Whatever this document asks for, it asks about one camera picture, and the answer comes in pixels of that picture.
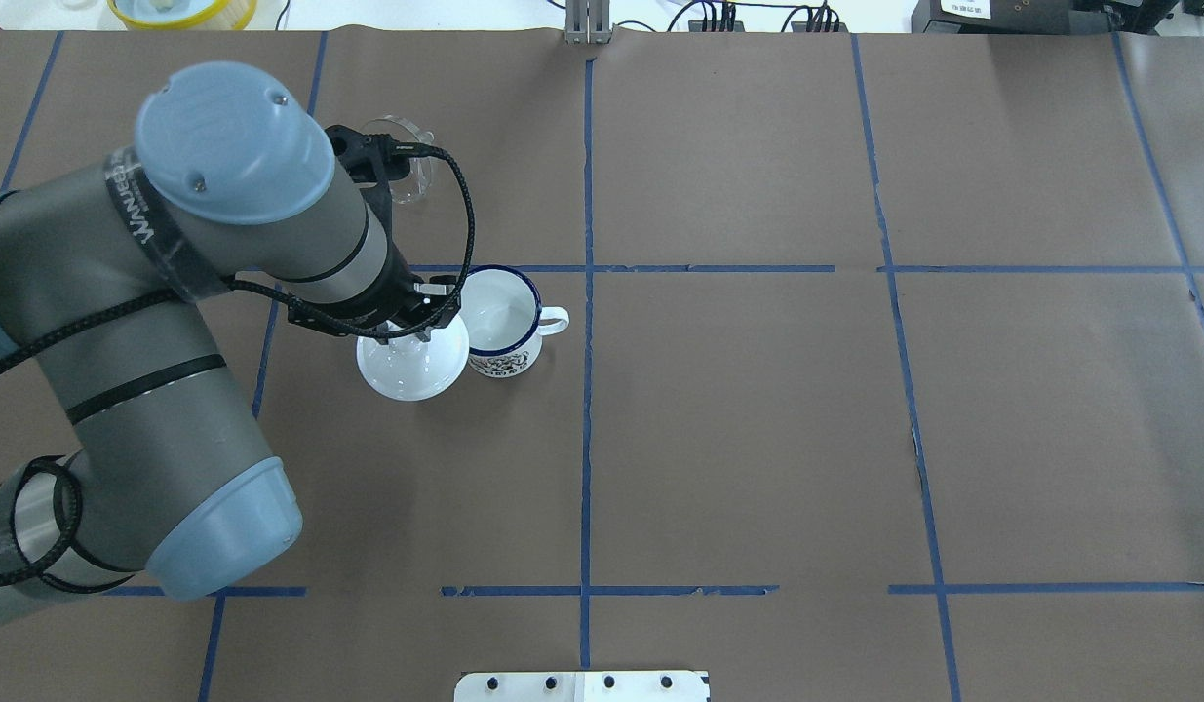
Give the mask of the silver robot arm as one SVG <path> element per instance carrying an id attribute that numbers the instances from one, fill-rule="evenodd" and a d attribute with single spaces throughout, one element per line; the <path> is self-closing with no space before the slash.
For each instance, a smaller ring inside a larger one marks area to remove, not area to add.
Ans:
<path id="1" fill-rule="evenodd" d="M 427 340 L 464 275 L 423 279 L 389 182 L 437 144 L 321 128 L 240 61 L 182 67 L 132 142 L 0 194 L 0 376 L 36 360 L 79 440 L 0 485 L 0 629 L 146 573 L 205 597 L 289 550 L 303 517 L 199 312 L 253 293 L 293 323 Z"/>

